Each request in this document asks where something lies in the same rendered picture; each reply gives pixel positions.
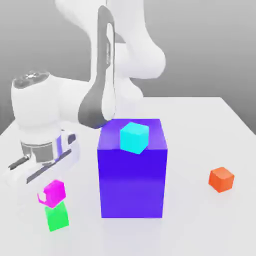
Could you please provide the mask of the small orange cube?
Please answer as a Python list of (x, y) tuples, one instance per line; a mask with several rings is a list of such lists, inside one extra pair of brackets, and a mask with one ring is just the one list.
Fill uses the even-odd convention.
[(219, 167), (210, 171), (208, 184), (218, 193), (222, 193), (233, 187), (234, 179), (234, 174), (225, 167)]

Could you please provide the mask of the small magenta cube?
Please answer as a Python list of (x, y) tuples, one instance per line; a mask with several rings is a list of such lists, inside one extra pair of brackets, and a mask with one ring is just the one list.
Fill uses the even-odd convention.
[(53, 180), (43, 189), (43, 193), (45, 194), (45, 201), (41, 200), (39, 194), (37, 194), (39, 203), (54, 208), (66, 198), (64, 182), (57, 179)]

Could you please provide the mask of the small cyan cube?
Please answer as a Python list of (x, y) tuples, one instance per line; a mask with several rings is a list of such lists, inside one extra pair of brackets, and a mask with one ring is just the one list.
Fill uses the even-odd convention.
[(140, 155), (149, 144), (149, 127), (129, 122), (120, 130), (120, 149)]

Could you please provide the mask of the small green cube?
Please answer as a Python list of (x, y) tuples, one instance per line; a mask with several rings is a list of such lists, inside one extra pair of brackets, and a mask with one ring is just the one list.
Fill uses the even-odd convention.
[(54, 208), (45, 206), (44, 211), (50, 232), (69, 226), (69, 217), (64, 201), (61, 201)]

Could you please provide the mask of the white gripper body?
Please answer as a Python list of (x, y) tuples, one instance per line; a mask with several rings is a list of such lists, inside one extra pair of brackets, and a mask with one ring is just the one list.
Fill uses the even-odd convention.
[(40, 190), (70, 171), (79, 161), (80, 148), (72, 146), (52, 163), (37, 163), (26, 155), (11, 163), (3, 172), (3, 184), (14, 191)]

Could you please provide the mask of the large blue box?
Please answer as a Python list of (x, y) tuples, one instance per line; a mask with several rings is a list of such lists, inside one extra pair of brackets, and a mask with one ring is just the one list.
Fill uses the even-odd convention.
[[(120, 148), (120, 130), (134, 122), (149, 127), (141, 154)], [(113, 119), (100, 131), (97, 146), (102, 218), (161, 218), (168, 147), (159, 119)]]

